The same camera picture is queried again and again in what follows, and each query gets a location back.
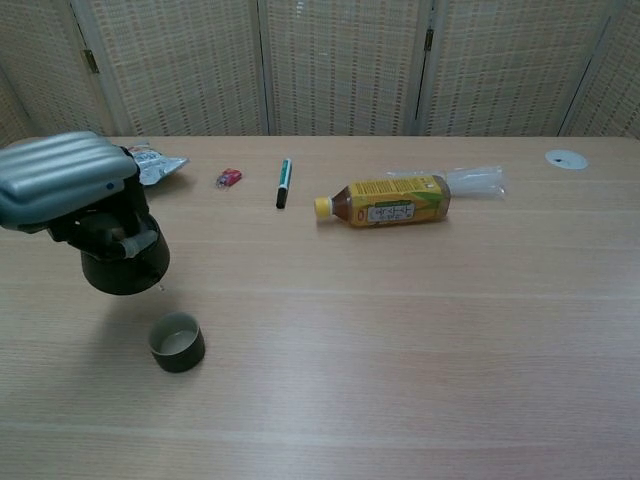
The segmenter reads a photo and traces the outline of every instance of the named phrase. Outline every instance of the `white disc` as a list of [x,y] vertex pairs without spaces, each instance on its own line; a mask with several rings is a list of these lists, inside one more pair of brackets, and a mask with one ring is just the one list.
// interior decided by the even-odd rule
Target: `white disc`
[[586,158],[571,150],[550,150],[544,156],[551,165],[568,170],[582,170],[589,165]]

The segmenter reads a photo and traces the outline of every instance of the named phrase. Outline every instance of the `clear plastic wrapper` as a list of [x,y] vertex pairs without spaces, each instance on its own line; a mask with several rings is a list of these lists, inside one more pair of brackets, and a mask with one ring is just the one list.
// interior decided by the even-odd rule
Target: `clear plastic wrapper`
[[128,147],[133,159],[140,167],[140,183],[145,186],[155,185],[164,177],[180,170],[189,159],[186,157],[166,157],[153,150],[149,142],[142,142]]
[[504,198],[507,180],[501,166],[456,168],[450,172],[435,170],[392,171],[391,177],[422,177],[439,175],[445,179],[454,197]]

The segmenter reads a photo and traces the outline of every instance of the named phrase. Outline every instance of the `woven panel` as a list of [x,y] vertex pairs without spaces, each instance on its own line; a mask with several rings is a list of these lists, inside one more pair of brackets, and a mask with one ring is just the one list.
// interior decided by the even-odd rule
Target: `woven panel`
[[249,2],[93,0],[134,134],[261,133]]
[[81,53],[55,0],[1,0],[0,8],[0,65],[36,126],[43,134],[102,133]]
[[557,135],[608,0],[450,0],[426,135]]
[[265,4],[277,133],[403,133],[418,0]]
[[640,138],[640,0],[629,0],[611,28],[569,135]]
[[34,134],[13,89],[0,71],[0,147]]

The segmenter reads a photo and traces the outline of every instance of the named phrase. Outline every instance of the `light wood surface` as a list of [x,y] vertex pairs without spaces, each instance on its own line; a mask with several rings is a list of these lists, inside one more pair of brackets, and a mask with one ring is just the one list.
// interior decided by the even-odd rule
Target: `light wood surface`
[[[101,294],[71,247],[0,232],[0,477],[640,478],[640,143],[150,140],[191,158],[148,190],[164,291]],[[316,225],[352,180],[496,164],[506,200],[446,222]],[[146,345],[173,310],[208,348],[177,375]]]

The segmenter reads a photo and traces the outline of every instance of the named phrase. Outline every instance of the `yellow bottle cap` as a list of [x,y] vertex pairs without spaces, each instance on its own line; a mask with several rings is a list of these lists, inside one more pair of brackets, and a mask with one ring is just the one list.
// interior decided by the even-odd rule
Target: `yellow bottle cap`
[[315,201],[316,217],[327,218],[331,215],[331,199],[329,197],[318,197]]

